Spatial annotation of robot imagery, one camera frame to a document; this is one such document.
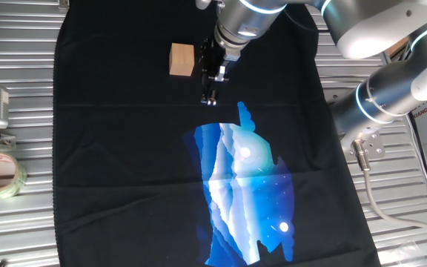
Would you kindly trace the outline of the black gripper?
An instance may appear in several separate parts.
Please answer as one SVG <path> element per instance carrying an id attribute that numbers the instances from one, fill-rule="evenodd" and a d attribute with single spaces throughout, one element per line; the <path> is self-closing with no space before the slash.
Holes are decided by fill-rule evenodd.
<path id="1" fill-rule="evenodd" d="M 209 106 L 217 105 L 217 97 L 219 91 L 213 86 L 216 83 L 226 82 L 227 70 L 233 64 L 225 59 L 226 49 L 221 46 L 214 36 L 210 36 L 201 45 L 201 63 L 202 75 L 201 84 L 203 86 L 203 93 L 201 103 Z"/>

